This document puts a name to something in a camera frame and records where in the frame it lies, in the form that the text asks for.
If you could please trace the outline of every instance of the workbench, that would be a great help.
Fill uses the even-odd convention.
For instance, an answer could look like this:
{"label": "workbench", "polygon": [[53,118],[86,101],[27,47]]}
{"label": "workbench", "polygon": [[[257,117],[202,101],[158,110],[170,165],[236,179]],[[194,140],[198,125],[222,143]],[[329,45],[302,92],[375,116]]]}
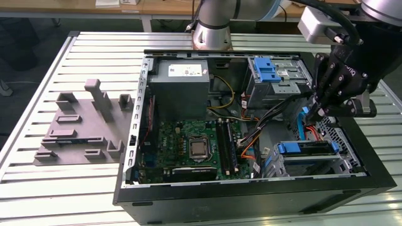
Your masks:
{"label": "workbench", "polygon": [[[233,34],[234,50],[329,52],[302,36]],[[61,92],[91,98],[85,81],[99,79],[110,98],[137,96],[145,49],[192,49],[184,33],[71,32],[38,91],[0,152],[2,226],[135,225],[113,205],[119,164],[42,166],[34,155],[54,119]],[[372,94],[379,116],[357,119],[361,129],[399,184],[328,214],[200,222],[197,225],[388,225],[402,223],[402,104],[384,82]]]}
{"label": "workbench", "polygon": [[[328,0],[354,4],[354,0]],[[95,8],[95,0],[2,0],[0,17],[83,18],[83,19],[141,19],[145,32],[153,32],[153,19],[192,20],[193,0],[141,0],[138,5],[121,4],[118,8]],[[305,8],[286,8],[288,21],[298,22]],[[285,21],[285,13],[273,18]]]}

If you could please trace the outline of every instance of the ram slot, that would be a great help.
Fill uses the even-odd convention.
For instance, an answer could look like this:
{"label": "ram slot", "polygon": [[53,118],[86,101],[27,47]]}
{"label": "ram slot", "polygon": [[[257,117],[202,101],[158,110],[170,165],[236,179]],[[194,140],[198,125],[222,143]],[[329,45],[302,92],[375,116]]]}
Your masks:
{"label": "ram slot", "polygon": [[238,168],[238,157],[237,157],[237,148],[234,145],[234,140],[233,140],[233,129],[232,129],[232,123],[228,120],[226,121],[226,127],[228,127],[228,146],[229,146],[229,151],[230,151],[230,157],[232,157],[232,170],[234,172],[240,172],[240,168]]}
{"label": "ram slot", "polygon": [[229,156],[229,147],[228,147],[228,133],[226,126],[224,124],[224,121],[218,121],[216,123],[217,127],[217,139],[218,139],[218,151],[220,151],[220,158],[221,158],[221,166],[222,166],[222,173],[225,175],[232,174],[232,167],[230,167],[230,156]]}

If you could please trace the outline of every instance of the open computer chassis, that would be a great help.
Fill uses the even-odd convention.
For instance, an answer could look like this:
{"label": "open computer chassis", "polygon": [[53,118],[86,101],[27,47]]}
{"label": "open computer chassis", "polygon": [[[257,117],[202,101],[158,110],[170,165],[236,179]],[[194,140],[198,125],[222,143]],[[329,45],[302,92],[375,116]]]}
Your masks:
{"label": "open computer chassis", "polygon": [[301,62],[310,74],[312,53],[149,50],[142,65],[138,97],[131,122],[130,142],[122,155],[114,204],[122,206],[142,225],[256,218],[328,212],[360,197],[385,192],[396,182],[353,118],[326,118],[337,124],[332,129],[344,148],[352,148],[364,176],[305,177],[297,179],[250,178],[237,181],[209,181],[174,184],[139,184],[134,181],[139,130],[147,76],[157,59],[249,58],[254,56],[290,58]]}

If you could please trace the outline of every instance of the yellow wire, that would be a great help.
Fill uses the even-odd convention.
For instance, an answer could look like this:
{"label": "yellow wire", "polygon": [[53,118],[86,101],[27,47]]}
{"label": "yellow wire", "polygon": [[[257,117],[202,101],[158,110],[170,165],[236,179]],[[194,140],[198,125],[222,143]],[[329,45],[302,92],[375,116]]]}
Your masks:
{"label": "yellow wire", "polygon": [[228,81],[222,77],[220,77],[218,75],[216,75],[216,77],[218,77],[224,81],[224,83],[228,85],[228,87],[232,89],[233,98],[232,98],[232,101],[226,105],[216,106],[216,107],[209,107],[209,109],[222,109],[222,108],[226,108],[228,106],[230,106],[233,104],[233,101],[234,101],[234,90],[233,90],[232,85],[228,83]]}

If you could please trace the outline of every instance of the motherboard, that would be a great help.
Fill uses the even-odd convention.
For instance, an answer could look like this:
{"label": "motherboard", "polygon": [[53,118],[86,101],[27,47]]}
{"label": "motherboard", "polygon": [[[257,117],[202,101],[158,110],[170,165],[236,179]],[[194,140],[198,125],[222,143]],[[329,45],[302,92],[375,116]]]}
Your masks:
{"label": "motherboard", "polygon": [[158,149],[142,154],[143,183],[250,178],[248,161],[238,161],[238,121],[178,121],[160,124]]}

